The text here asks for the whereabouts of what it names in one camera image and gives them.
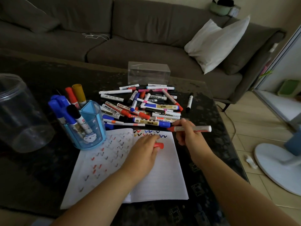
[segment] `fan stand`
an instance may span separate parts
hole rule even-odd
[[[254,151],[259,167],[277,185],[301,196],[301,155],[269,143],[257,145]]]

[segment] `sofa armrest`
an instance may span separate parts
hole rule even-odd
[[[269,50],[273,47],[275,43],[279,43],[285,37],[285,32],[278,31],[272,37],[270,37],[266,43],[255,53],[255,55],[250,59],[250,61],[241,69],[240,73],[243,79],[236,87],[234,93],[230,96],[229,100],[232,104],[235,104],[243,94],[249,89],[252,83],[259,76],[264,65],[271,57],[272,53]]]

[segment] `gray sofa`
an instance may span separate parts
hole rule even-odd
[[[237,19],[146,0],[28,1],[60,25],[33,33],[0,21],[1,48],[125,69],[129,61],[167,64],[171,76],[205,81],[214,99],[226,104],[235,104],[248,90],[269,50],[285,36],[281,29],[250,23],[229,56],[204,75],[183,47],[209,19],[220,27]]]

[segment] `open notebook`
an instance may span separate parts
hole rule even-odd
[[[171,132],[133,130],[106,131],[107,139],[97,149],[81,151],[66,190],[61,209],[67,209],[120,168],[131,147],[146,134],[160,135],[164,149],[157,154],[151,172],[128,194],[124,203],[188,199],[188,194]]]

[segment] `pen holder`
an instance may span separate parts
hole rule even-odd
[[[83,129],[77,132],[69,123],[64,124],[73,145],[80,150],[91,150],[100,146],[106,140],[106,129],[100,105],[94,101],[89,101],[79,112],[93,132],[87,134]]]

